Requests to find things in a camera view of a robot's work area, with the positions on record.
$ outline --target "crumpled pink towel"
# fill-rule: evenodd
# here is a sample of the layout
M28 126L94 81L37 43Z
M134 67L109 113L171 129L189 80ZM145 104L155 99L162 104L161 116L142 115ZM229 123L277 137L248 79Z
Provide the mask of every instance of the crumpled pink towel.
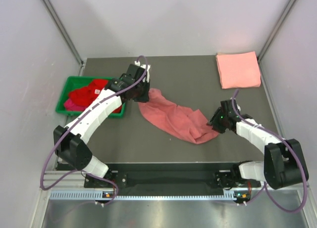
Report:
M165 99L160 90L150 89L150 101L139 103L143 117L161 130L181 140L201 144L215 138L218 133L207 126L207 118L200 110L178 106Z
M66 100L66 102L64 103L64 107L67 111L80 111L80 112L85 111L85 109L87 108L87 107L79 106L75 104L70 98Z

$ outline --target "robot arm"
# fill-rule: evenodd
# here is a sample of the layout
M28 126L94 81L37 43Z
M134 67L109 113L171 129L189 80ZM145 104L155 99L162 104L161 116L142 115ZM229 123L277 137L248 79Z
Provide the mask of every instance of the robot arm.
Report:
M92 155L87 143L109 114L124 102L130 99L135 102L149 101L149 69L150 65L147 67L146 77L136 86L105 100L105 98L126 89L141 78L145 71L145 65L140 66L139 62L130 64L127 73L122 74L120 78L110 80L97 99L78 118L65 127L56 127L53 133L54 143L61 138L68 128L71 128L77 120L84 116L58 146L55 151L56 155L77 170L84 170L94 176L104 178L108 172L108 166Z
M234 105L235 108L239 108L235 100ZM208 123L219 133L224 133L226 129L233 131L248 140L264 154L264 162L247 161L233 166L231 175L235 182L244 183L246 180L254 179L267 182L274 189L301 183L300 170L285 145L270 133L259 129L261 125L251 116L244 114L242 117L254 126L243 122L235 114L231 100L225 100L221 102L221 107L216 110ZM286 140L286 142L300 159L306 180L308 180L308 170L300 143L295 139Z

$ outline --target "folded pink towel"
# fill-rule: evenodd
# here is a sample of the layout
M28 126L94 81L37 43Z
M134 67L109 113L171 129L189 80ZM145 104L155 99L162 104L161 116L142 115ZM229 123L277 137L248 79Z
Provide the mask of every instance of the folded pink towel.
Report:
M150 89L150 101L139 103L143 117L161 130L181 140L201 144L215 138L218 133L207 126L207 118L200 110L178 106L165 99L160 90Z
M255 51L216 56L223 89L259 87L261 74Z

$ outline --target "white wall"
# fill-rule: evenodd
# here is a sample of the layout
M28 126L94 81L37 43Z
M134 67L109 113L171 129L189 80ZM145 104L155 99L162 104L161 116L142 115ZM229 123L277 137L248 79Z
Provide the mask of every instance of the white wall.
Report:
M262 61L287 138L302 145L317 199L317 0L298 0Z
M79 65L40 0L0 0L0 227L27 227L40 172L65 122L54 108Z
M51 0L82 58L263 47L288 0Z

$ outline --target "green plastic basket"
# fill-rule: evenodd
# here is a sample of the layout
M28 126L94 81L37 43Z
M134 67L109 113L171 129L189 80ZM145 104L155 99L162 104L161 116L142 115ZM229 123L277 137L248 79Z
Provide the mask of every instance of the green plastic basket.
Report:
M68 93L75 90L82 88L84 86L89 85L93 79L105 79L111 80L112 77L90 77L90 76L70 76L67 78L65 83L64 89L60 95L56 106L56 112L66 114L68 116L79 116L82 112L80 111L67 111L64 107L64 103L68 100ZM108 117L109 118L122 118L125 110L125 103L122 105L122 109L120 113L111 113Z

